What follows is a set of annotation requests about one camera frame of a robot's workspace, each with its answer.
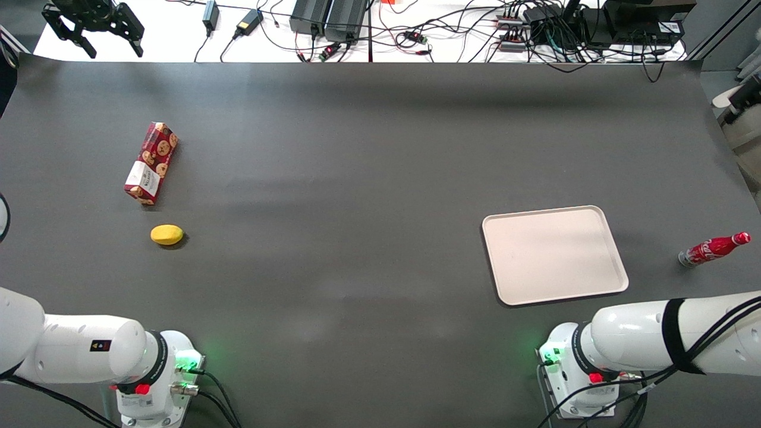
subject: gray backdrop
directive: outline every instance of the gray backdrop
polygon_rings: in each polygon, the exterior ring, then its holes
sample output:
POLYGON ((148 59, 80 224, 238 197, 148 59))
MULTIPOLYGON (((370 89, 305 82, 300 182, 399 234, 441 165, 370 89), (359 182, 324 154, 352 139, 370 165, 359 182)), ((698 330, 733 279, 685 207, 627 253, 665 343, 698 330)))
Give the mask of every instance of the gray backdrop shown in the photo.
MULTIPOLYGON (((706 238, 761 238, 699 66, 651 85, 631 65, 26 58, 0 120, 2 285, 50 313, 187 333, 247 428, 532 428, 533 348, 556 324, 758 287, 756 242, 677 263, 706 238), (181 142, 143 209, 122 185, 152 120, 181 142), (606 213, 629 289, 501 305, 482 219, 584 204, 606 213), (182 248, 150 241, 162 223, 185 229, 182 248)), ((676 375, 643 426, 753 426, 759 387, 676 375)), ((101 408, 93 385, 57 388, 101 408)), ((0 385, 2 426, 93 426, 18 389, 0 385)), ((192 407, 189 428, 223 424, 192 407)))

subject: coca-cola bottle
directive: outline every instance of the coca-cola bottle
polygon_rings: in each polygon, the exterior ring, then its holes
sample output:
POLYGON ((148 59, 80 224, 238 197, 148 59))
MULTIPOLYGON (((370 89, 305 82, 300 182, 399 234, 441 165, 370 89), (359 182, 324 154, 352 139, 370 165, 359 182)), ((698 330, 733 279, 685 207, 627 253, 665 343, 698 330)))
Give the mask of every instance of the coca-cola bottle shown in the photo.
POLYGON ((750 242, 748 232, 740 232, 732 236, 709 239, 687 251, 679 253, 679 262, 687 267, 695 267, 707 261, 722 258, 733 249, 750 242))

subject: yellow lemon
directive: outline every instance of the yellow lemon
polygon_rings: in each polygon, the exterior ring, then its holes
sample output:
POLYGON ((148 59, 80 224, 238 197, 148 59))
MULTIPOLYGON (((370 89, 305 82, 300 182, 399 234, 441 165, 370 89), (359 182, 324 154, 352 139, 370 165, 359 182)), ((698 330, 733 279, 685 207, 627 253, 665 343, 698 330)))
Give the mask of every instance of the yellow lemon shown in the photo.
POLYGON ((183 230, 175 225, 160 225, 151 230, 151 240, 156 244, 172 245, 183 238, 183 230))

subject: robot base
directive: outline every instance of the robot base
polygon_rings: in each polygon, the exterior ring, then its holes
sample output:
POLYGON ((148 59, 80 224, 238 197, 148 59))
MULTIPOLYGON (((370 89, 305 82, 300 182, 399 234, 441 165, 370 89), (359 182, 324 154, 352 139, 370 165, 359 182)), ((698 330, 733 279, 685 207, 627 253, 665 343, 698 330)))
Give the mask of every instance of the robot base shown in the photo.
MULTIPOLYGON (((555 406, 579 389, 592 385, 589 375, 581 370, 574 357, 571 341, 577 328, 576 323, 560 324, 552 330, 538 351, 540 360, 553 362, 550 366, 544 366, 544 371, 549 396, 552 397, 555 406)), ((589 417, 602 407, 613 403, 618 396, 618 385, 601 386, 581 392, 560 407, 559 416, 562 419, 589 417)), ((615 409, 615 406, 611 407, 598 416, 611 417, 615 409)))
POLYGON ((181 367, 202 368, 203 356, 179 331, 162 331, 167 341, 167 363, 149 394, 116 392, 122 425, 136 428, 179 428, 185 420, 189 395, 174 394, 171 385, 195 385, 198 375, 181 372, 181 367))

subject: white tray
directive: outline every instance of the white tray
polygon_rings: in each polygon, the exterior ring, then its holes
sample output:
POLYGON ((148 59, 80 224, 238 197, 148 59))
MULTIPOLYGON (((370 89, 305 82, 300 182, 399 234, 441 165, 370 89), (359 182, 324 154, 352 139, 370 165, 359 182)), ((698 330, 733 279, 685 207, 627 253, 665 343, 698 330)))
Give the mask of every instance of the white tray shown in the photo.
POLYGON ((508 305, 622 292, 629 278, 596 206, 498 214, 483 234, 499 298, 508 305))

